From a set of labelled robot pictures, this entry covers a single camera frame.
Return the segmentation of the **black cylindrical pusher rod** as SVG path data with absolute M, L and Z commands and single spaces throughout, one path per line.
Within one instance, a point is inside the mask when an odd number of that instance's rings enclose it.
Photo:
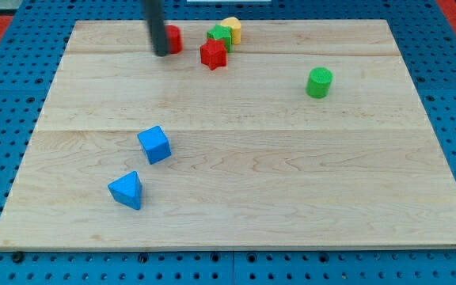
M 169 41 L 165 30 L 162 0 L 143 0 L 143 11 L 154 54 L 159 57 L 167 56 L 169 54 Z

